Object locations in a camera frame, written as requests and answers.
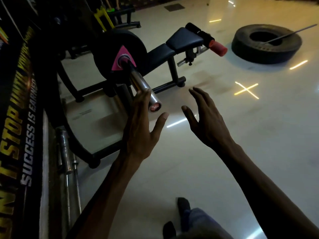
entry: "black tire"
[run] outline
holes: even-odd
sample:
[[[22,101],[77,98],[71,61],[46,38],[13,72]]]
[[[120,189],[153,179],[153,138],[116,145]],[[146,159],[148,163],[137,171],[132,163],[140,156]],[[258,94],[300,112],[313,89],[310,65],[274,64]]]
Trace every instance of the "black tire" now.
[[[263,42],[292,33],[291,30],[270,24],[252,24],[237,30],[232,42],[233,52],[240,58],[258,64],[285,62],[301,47],[298,34],[273,41]]]

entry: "white floor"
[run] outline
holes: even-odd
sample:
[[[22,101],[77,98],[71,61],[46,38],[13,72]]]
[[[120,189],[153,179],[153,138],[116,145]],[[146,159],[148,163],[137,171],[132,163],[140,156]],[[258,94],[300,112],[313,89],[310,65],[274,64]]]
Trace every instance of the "white floor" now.
[[[297,30],[319,21],[313,3],[276,0],[180,0],[185,9],[168,12],[162,5],[138,11],[132,20],[142,28],[132,32],[148,51],[164,43],[178,28],[193,22],[230,48],[236,30],[248,24],[274,24]],[[251,159],[319,226],[319,28],[300,33],[301,49],[287,63],[259,65],[235,56],[213,52],[199,56],[193,66],[178,68],[186,86],[158,95],[162,112],[170,113],[166,125],[184,119],[182,105],[197,112],[188,88],[208,92],[235,141]],[[183,59],[183,54],[175,60]],[[290,67],[308,60],[300,67]],[[91,54],[64,60],[78,89],[103,81]],[[167,64],[145,79],[151,87],[170,81]],[[237,96],[242,88],[258,83]],[[97,151],[121,139],[125,116],[116,99],[97,92],[81,104],[68,104],[68,118],[78,139],[89,151]],[[150,128],[158,114],[150,115]],[[102,160],[97,169],[80,163],[80,190],[85,206],[116,155]],[[234,238],[265,238],[232,174],[190,131],[187,122],[164,128],[160,141],[130,182],[113,222],[110,238],[162,238],[162,227],[172,220],[177,228],[176,197],[186,197],[218,221]]]

